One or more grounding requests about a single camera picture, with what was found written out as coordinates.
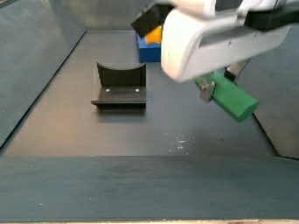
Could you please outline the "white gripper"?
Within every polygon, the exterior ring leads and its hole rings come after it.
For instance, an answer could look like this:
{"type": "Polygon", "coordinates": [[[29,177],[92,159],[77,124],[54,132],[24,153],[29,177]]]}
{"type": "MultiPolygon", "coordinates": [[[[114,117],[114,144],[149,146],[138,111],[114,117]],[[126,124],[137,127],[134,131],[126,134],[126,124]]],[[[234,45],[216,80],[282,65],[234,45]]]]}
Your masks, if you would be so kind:
{"type": "MultiPolygon", "coordinates": [[[[249,58],[274,49],[289,27],[260,31],[245,26],[252,12],[281,10],[292,0],[169,0],[173,9],[162,24],[161,68],[178,82],[226,67],[234,82],[249,58]]],[[[202,76],[200,98],[209,102],[214,81],[202,76]]]]}

